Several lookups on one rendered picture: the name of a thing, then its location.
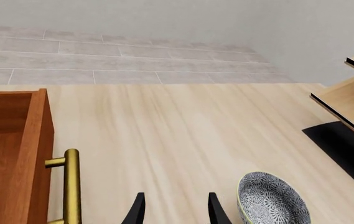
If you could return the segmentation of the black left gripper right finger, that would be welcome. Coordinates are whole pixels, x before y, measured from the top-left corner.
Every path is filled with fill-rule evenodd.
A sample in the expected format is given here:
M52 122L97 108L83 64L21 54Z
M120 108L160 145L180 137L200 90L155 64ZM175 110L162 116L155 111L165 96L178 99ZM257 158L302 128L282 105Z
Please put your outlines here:
M208 215L210 224L232 224L215 192L208 194Z

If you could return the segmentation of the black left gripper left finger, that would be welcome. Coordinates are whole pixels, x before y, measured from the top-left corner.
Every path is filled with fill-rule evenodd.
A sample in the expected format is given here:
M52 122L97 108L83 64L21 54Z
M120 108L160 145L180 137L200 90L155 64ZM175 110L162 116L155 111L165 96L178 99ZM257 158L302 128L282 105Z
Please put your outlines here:
M146 210L144 192L139 192L121 224L143 224Z

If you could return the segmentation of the red-brown wooden drawer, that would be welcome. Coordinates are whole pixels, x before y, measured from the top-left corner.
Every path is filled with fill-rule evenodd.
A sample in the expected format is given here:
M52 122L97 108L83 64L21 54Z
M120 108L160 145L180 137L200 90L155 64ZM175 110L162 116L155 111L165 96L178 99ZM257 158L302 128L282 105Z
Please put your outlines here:
M0 91L0 224L46 224L54 125L46 89Z

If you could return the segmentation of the patterned black and white bowl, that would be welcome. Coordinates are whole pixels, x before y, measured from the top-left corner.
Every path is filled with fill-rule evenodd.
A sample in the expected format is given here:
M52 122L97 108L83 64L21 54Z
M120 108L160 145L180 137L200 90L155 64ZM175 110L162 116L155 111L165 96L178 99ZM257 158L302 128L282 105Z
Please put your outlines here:
M237 207L243 224L311 224L300 195L284 180L250 172L238 182Z

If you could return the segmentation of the tray of wooden slats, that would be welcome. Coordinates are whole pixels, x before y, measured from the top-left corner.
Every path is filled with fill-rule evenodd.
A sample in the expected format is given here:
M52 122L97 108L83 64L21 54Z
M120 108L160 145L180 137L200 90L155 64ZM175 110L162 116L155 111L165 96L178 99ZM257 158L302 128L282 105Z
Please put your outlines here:
M345 63L354 68L354 57ZM310 98L338 120L302 132L354 179L354 77L311 93Z

